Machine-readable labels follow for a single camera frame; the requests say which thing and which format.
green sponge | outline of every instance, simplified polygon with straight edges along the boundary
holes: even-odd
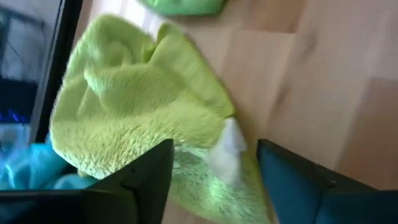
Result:
[[[204,15],[217,14],[225,0],[141,0],[159,14],[165,16],[176,15]]]

green towel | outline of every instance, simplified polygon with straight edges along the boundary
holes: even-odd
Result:
[[[204,160],[233,113],[209,66],[177,29],[162,26],[154,42],[120,18],[102,16],[72,52],[50,133],[60,156],[97,179],[175,139],[176,202],[216,222],[267,223],[253,164],[244,162],[244,183],[233,189]]]
[[[225,0],[141,0],[159,14],[165,16],[176,15],[204,15],[217,14]]]

blue cloth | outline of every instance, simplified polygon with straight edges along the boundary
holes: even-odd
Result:
[[[68,163],[58,156],[51,141],[31,144],[27,149],[13,149],[11,155],[0,161],[0,190],[71,190],[85,189],[97,180],[78,174],[63,175]],[[32,203],[0,205],[0,223],[7,223]]]

fuzzy microfiber cloth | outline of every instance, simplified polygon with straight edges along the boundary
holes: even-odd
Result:
[[[209,66],[177,29],[163,25],[154,42],[120,18],[102,16],[70,57],[50,131],[56,152],[97,179],[172,138],[176,202],[220,223],[268,223],[246,153],[238,187],[220,181],[206,161],[233,113]]]

white tag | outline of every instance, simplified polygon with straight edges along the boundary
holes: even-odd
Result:
[[[237,185],[241,181],[241,152],[247,148],[238,122],[228,118],[219,140],[206,160],[221,181]]]

